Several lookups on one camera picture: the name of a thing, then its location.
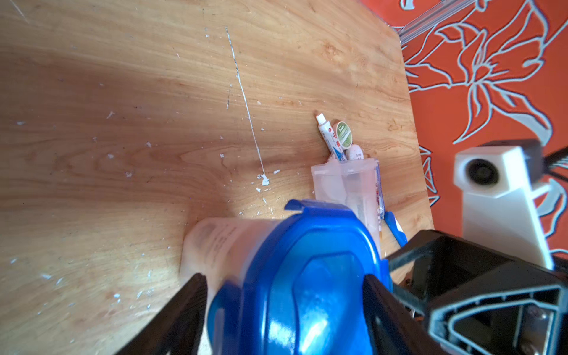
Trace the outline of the small toothpaste tube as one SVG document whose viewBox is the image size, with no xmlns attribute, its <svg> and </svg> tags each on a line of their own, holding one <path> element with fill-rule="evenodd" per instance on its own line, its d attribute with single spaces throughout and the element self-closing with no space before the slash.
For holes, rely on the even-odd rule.
<svg viewBox="0 0 568 355">
<path fill-rule="evenodd" d="M 318 123 L 318 130 L 332 156 L 338 161 L 347 161 L 346 155 L 337 137 L 337 133 L 334 131 L 330 121 L 328 121 L 322 113 L 317 114 L 315 118 Z"/>
</svg>

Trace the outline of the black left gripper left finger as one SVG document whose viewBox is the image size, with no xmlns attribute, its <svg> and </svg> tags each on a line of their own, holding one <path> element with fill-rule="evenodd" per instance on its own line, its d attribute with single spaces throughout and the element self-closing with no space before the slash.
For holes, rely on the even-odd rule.
<svg viewBox="0 0 568 355">
<path fill-rule="evenodd" d="M 196 273 L 119 354 L 196 354 L 205 323 L 208 286 Z"/>
</svg>

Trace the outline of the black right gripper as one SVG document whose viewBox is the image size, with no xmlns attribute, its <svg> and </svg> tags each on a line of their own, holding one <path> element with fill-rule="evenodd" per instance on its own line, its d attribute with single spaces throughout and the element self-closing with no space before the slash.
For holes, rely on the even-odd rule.
<svg viewBox="0 0 568 355">
<path fill-rule="evenodd" d="M 566 354 L 567 261 L 552 269 L 435 230 L 387 256 L 394 296 L 452 354 Z"/>
</svg>

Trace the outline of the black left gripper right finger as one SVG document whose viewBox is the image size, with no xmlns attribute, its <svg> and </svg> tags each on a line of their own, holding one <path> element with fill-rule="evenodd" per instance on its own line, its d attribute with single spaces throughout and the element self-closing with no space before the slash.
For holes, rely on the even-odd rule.
<svg viewBox="0 0 568 355">
<path fill-rule="evenodd" d="M 374 354 L 445 353 L 374 275 L 365 275 L 362 302 Z"/>
</svg>

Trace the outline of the blue lid of jar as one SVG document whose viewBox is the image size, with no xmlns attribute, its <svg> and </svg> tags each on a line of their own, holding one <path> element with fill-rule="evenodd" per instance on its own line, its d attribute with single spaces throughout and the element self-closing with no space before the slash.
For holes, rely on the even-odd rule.
<svg viewBox="0 0 568 355">
<path fill-rule="evenodd" d="M 371 233 L 347 206 L 291 200 L 207 315 L 214 354 L 371 354 L 362 287 L 393 282 Z"/>
</svg>

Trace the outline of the clear jar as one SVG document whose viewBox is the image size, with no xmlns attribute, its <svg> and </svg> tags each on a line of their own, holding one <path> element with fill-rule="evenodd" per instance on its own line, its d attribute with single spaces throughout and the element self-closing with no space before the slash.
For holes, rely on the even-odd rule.
<svg viewBox="0 0 568 355">
<path fill-rule="evenodd" d="M 342 204 L 351 209 L 380 245 L 385 214 L 380 164 L 375 158 L 338 161 L 311 167 L 318 201 Z"/>
<path fill-rule="evenodd" d="M 276 219 L 208 217 L 183 240 L 180 282 L 199 273 L 206 277 L 207 307 L 227 281 L 241 286 L 259 248 L 281 223 Z"/>
</svg>

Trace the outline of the packaged toothbrush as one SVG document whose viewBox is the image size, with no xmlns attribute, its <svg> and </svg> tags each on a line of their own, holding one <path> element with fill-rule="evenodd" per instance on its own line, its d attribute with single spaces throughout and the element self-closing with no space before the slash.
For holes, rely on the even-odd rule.
<svg viewBox="0 0 568 355">
<path fill-rule="evenodd" d="M 394 239 L 398 242 L 400 247 L 404 247 L 408 243 L 408 238 L 400 226 L 396 216 L 393 212 L 387 211 L 385 208 L 385 200 L 383 196 L 380 163 L 377 161 L 376 167 L 376 189 L 377 189 L 377 203 L 378 203 L 378 216 L 381 221 L 386 223 L 386 226 L 393 234 Z"/>
</svg>

